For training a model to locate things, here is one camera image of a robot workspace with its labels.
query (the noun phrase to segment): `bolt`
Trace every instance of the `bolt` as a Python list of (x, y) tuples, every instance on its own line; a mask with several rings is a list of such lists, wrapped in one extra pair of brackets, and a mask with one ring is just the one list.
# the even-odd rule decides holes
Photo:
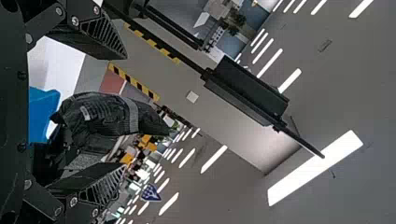
[(55, 11), (56, 11), (56, 14), (58, 14), (58, 16), (62, 16), (62, 14), (64, 14), (64, 12), (62, 11), (62, 9), (59, 8), (59, 7), (56, 7), (56, 8), (55, 8)]
[(99, 215), (99, 210), (97, 208), (93, 209), (92, 217), (97, 217)]
[(26, 43), (28, 43), (28, 44), (32, 44), (33, 43), (33, 38), (32, 38), (32, 36), (30, 34), (26, 34), (25, 38), (26, 38)]
[(79, 26), (79, 20), (77, 17), (72, 17), (72, 23), (74, 26)]
[(99, 7), (94, 7), (93, 12), (95, 13), (95, 15), (99, 15), (99, 12), (100, 12)]
[(55, 216), (58, 217), (62, 212), (62, 207), (59, 207), (55, 210)]
[(76, 206), (77, 202), (78, 202), (78, 199), (76, 197), (72, 198), (72, 200), (70, 200), (70, 207)]
[(28, 190), (32, 187), (32, 180), (25, 180), (24, 190)]
[[(20, 75), (18, 74), (18, 78), (21, 80), (25, 80), (26, 77), (20, 77)], [(22, 143), (20, 143), (17, 147), (17, 150), (22, 153), (26, 150), (26, 143), (23, 141)]]

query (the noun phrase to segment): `metal bar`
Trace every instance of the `metal bar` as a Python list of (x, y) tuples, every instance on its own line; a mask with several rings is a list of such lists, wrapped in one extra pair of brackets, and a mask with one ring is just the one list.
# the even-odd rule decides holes
[(199, 39), (199, 38), (195, 37), (194, 35), (192, 35), (190, 32), (186, 31), (183, 27), (179, 26), (177, 23), (175, 23), (174, 21), (172, 21), (169, 18), (167, 18), (165, 15), (163, 15), (156, 8), (154, 8), (152, 6), (148, 6), (146, 10), (150, 11), (151, 13), (153, 13), (154, 15), (159, 17), (161, 20), (169, 23), (171, 26), (173, 26), (175, 29), (177, 29), (179, 32), (181, 32), (183, 35), (185, 35), (186, 37), (188, 37), (192, 41), (194, 41), (200, 47), (204, 44), (204, 41), (202, 39)]
[(192, 49), (198, 50), (199, 45), (197, 43), (195, 43), (194, 41), (191, 41), (188, 37), (183, 35), (179, 30), (175, 29), (173, 26), (171, 26), (170, 24), (166, 23), (161, 18), (158, 18), (157, 15), (155, 15), (151, 11), (148, 11), (148, 10), (146, 10), (145, 8), (143, 8), (143, 7), (139, 6), (139, 5), (134, 5), (134, 8), (139, 10), (139, 11), (141, 11), (145, 16), (148, 16), (150, 19), (152, 19), (157, 24), (159, 24), (163, 29), (167, 30), (169, 33), (171, 33), (172, 35), (174, 35), (177, 38), (179, 38), (181, 41), (186, 43)]

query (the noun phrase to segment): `hazard tape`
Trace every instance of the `hazard tape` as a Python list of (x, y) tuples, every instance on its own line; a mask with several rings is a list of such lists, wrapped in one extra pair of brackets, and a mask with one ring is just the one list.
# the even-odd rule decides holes
[(114, 63), (109, 63), (108, 64), (108, 69), (110, 71), (114, 72), (115, 74), (119, 75), (123, 79), (125, 79), (128, 83), (130, 83), (134, 87), (138, 88), (143, 93), (145, 93), (154, 102), (158, 102), (160, 100), (160, 96), (157, 93), (155, 93), (154, 91), (151, 91), (149, 88), (147, 88), (141, 82), (137, 81), (135, 78), (133, 78), (133, 77), (129, 76), (128, 74), (126, 74), (122, 69), (117, 67)]
[(127, 22), (124, 23), (124, 27), (125, 27), (125, 29), (127, 29), (127, 30), (131, 31), (132, 33), (134, 33), (136, 36), (142, 38), (144, 41), (146, 41), (146, 43), (148, 43), (154, 49), (158, 50), (161, 54), (163, 54), (165, 57), (170, 59), (175, 64), (179, 65), (181, 63), (181, 60), (178, 57), (173, 55), (171, 52), (169, 52), (167, 49), (165, 49), (160, 44), (156, 43), (154, 40), (149, 38), (147, 35), (144, 35), (142, 32), (140, 32), (137, 29), (134, 29), (133, 27), (131, 27), (131, 25), (128, 24)]

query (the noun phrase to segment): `blue container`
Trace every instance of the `blue container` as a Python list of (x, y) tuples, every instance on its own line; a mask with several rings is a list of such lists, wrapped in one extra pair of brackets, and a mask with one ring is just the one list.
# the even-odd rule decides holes
[(46, 143), (50, 116), (55, 113), (61, 94), (29, 88), (29, 143)]

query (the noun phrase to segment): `industrial machine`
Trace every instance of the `industrial machine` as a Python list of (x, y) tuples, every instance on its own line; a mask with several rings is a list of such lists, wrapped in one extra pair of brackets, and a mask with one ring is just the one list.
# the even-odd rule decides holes
[[(147, 0), (105, 0), (103, 8), (92, 0), (0, 0), (0, 224), (99, 223), (98, 217), (106, 206), (117, 199), (125, 165), (100, 163), (57, 179), (61, 161), (73, 158), (78, 148), (64, 145), (64, 139), (59, 138), (63, 135), (54, 135), (47, 145), (28, 144), (26, 53), (46, 35), (97, 59), (126, 59), (126, 49), (110, 17), (125, 20), (156, 43), (167, 46), (171, 54), (201, 74), (210, 91), (261, 125), (273, 125), (276, 131), (324, 158), (287, 128), (282, 114), (289, 100), (277, 90), (227, 57), (216, 69), (204, 69), (136, 23), (133, 18), (150, 18), (192, 48), (200, 49), (201, 40), (148, 6)], [(29, 155), (32, 147), (43, 149), (41, 155), (36, 154), (38, 159), (33, 158), (33, 170)], [(40, 171), (49, 175), (38, 175)]]

